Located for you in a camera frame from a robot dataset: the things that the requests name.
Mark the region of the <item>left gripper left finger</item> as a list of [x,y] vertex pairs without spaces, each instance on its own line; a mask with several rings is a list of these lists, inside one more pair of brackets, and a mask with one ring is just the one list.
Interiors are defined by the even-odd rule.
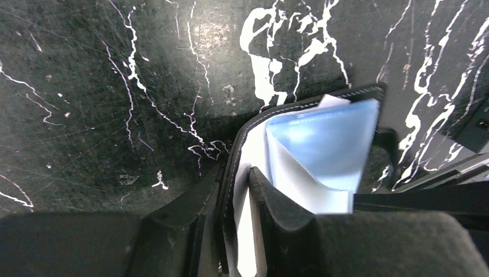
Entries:
[[2,276],[216,276],[213,168],[147,215],[37,213],[1,219]]

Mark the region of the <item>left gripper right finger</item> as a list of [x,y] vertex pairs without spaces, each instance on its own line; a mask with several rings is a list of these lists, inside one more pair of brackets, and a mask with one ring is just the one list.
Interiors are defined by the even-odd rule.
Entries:
[[488,229],[444,212],[315,215],[249,173],[258,276],[487,276]]

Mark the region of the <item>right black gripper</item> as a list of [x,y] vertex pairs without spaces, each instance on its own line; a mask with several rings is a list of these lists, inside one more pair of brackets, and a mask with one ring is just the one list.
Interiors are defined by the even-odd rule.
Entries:
[[[443,135],[474,153],[488,152],[488,95],[457,106]],[[444,212],[470,230],[488,229],[488,153],[476,154],[390,193],[357,194],[355,211]]]

